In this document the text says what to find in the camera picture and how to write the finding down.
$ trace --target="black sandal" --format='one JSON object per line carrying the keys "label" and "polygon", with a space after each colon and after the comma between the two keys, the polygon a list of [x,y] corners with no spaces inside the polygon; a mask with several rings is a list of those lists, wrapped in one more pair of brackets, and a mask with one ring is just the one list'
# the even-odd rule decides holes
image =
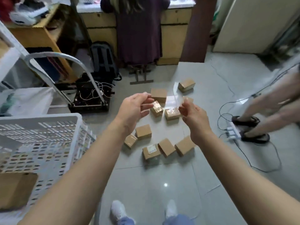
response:
{"label": "black sandal", "polygon": [[255,116],[251,117],[251,119],[253,121],[239,121],[238,117],[239,116],[232,116],[231,121],[234,125],[244,125],[244,126],[248,126],[248,127],[256,127],[258,125],[258,123],[260,123],[260,120]]}
{"label": "black sandal", "polygon": [[251,143],[256,143],[256,144],[266,144],[270,141],[270,135],[269,134],[263,134],[260,136],[255,136],[255,137],[246,137],[245,133],[247,131],[241,131],[241,140],[244,142],[251,142]]}

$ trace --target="long hair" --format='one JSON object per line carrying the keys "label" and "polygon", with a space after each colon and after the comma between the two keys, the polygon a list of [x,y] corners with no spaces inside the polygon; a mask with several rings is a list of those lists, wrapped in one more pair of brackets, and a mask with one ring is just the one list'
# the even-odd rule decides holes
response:
{"label": "long hair", "polygon": [[117,13],[126,11],[127,14],[130,14],[143,10],[139,0],[110,0],[110,3]]}

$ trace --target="pant leg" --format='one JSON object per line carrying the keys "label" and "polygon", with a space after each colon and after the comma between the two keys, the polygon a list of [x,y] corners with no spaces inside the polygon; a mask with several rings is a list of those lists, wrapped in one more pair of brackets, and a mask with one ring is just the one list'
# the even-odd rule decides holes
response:
{"label": "pant leg", "polygon": [[300,98],[283,106],[278,112],[267,117],[265,121],[247,132],[246,136],[254,137],[270,133],[297,121],[300,121]]}
{"label": "pant leg", "polygon": [[256,113],[266,108],[274,108],[278,103],[294,98],[300,94],[300,72],[295,66],[289,73],[282,77],[271,92],[254,98],[245,112],[239,118],[247,121]]}
{"label": "pant leg", "polygon": [[123,217],[117,221],[117,225],[134,225],[134,221],[128,217]]}
{"label": "pant leg", "polygon": [[166,219],[163,225],[194,225],[194,222],[186,215],[179,214]]}

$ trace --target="purple dress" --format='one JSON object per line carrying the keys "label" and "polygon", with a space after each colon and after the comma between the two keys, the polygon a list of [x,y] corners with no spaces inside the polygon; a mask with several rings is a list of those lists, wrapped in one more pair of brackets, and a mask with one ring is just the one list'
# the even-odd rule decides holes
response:
{"label": "purple dress", "polygon": [[[101,0],[105,13],[115,12],[109,0]],[[162,56],[160,17],[170,0],[140,0],[143,10],[116,14],[118,58],[126,64],[148,64]]]}

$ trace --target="white shoe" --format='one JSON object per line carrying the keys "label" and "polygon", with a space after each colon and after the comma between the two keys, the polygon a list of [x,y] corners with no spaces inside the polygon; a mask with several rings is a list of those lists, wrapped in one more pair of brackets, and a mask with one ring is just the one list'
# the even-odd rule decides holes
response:
{"label": "white shoe", "polygon": [[165,210],[165,215],[166,215],[166,219],[168,219],[172,216],[177,216],[178,215],[177,207],[176,207],[176,204],[175,204],[174,200],[169,201],[169,203],[167,205],[167,208]]}
{"label": "white shoe", "polygon": [[112,202],[112,205],[111,205],[111,208],[110,208],[110,211],[112,213],[112,215],[117,219],[117,220],[120,220],[124,217],[128,217],[127,214],[126,214],[126,211],[125,211],[125,206],[124,204],[122,204],[121,201],[119,200],[114,200]]}

